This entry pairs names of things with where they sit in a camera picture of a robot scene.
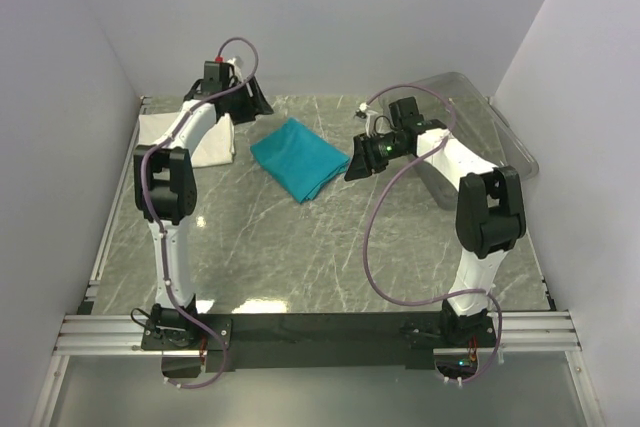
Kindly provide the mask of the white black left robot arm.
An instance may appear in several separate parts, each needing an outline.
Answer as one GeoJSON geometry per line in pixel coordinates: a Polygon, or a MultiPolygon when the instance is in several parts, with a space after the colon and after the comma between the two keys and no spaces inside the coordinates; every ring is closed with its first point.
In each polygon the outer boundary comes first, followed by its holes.
{"type": "Polygon", "coordinates": [[[222,133],[224,149],[232,151],[235,125],[272,113],[255,77],[242,75],[239,58],[218,56],[204,64],[203,77],[166,130],[134,149],[135,204],[151,232],[157,280],[146,335],[179,349],[203,335],[188,266],[189,221],[197,203],[192,156],[213,132],[222,133]]]}

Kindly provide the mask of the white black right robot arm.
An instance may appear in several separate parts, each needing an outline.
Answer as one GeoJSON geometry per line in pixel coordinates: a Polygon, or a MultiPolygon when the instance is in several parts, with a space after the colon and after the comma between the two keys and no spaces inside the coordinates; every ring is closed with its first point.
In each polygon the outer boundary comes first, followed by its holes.
{"type": "Polygon", "coordinates": [[[460,346],[487,324],[490,294],[498,268],[526,232],[518,172],[499,167],[456,139],[443,122],[420,114],[415,98],[389,107],[390,129],[369,130],[353,139],[347,181],[383,172],[408,155],[434,168],[457,192],[455,231],[462,247],[456,277],[441,305],[439,334],[460,346]]]}

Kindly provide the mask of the folded white t-shirt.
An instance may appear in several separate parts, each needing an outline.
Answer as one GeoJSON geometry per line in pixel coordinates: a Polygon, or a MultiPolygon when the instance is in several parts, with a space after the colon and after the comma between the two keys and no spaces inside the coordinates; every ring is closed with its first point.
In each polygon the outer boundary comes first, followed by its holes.
{"type": "MultiPolygon", "coordinates": [[[[138,143],[151,145],[160,138],[178,117],[177,112],[139,116],[138,143]]],[[[235,154],[234,125],[225,114],[207,131],[191,155],[193,168],[231,164],[235,154]]]]}

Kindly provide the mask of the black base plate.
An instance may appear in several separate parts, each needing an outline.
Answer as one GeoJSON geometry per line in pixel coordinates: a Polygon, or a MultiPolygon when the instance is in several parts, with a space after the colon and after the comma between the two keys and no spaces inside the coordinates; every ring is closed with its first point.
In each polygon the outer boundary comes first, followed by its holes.
{"type": "Polygon", "coordinates": [[[260,368],[403,366],[432,370],[438,349],[491,348],[496,328],[485,317],[467,330],[437,312],[202,314],[215,331],[149,320],[141,348],[164,357],[192,353],[207,371],[260,368]]]}

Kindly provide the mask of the aluminium front rail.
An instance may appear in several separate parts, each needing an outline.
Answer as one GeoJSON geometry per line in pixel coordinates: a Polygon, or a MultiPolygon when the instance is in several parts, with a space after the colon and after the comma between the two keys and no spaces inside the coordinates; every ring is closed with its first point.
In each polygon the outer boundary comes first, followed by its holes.
{"type": "Polygon", "coordinates": [[[338,346],[340,344],[400,346],[462,351],[471,346],[488,352],[494,347],[511,352],[561,352],[581,348],[571,317],[566,312],[506,312],[487,317],[487,324],[464,343],[451,344],[440,334],[434,312],[346,314],[213,314],[209,316],[219,339],[201,338],[179,346],[145,334],[145,327],[127,316],[70,315],[63,320],[54,352],[73,355],[194,355],[202,347],[211,351],[221,343],[241,342],[284,346],[338,346]]]}

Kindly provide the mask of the teal t-shirt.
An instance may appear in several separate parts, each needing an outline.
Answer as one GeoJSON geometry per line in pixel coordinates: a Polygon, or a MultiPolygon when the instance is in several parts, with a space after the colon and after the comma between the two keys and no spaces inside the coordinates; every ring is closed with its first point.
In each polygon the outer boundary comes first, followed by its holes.
{"type": "Polygon", "coordinates": [[[250,147],[256,162],[298,203],[314,200],[324,186],[346,171],[349,157],[289,118],[250,147]]]}

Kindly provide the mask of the clear plastic bin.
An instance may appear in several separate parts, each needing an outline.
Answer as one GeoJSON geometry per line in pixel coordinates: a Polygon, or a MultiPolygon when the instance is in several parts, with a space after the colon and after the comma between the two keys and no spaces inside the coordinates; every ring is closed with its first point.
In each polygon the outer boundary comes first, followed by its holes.
{"type": "Polygon", "coordinates": [[[491,99],[483,96],[463,74],[448,72],[416,81],[412,88],[403,88],[394,97],[413,96],[424,118],[447,123],[449,113],[432,92],[446,98],[454,107],[453,135],[470,150],[498,166],[514,167],[523,181],[531,180],[539,173],[538,162],[492,105],[491,99]]]}

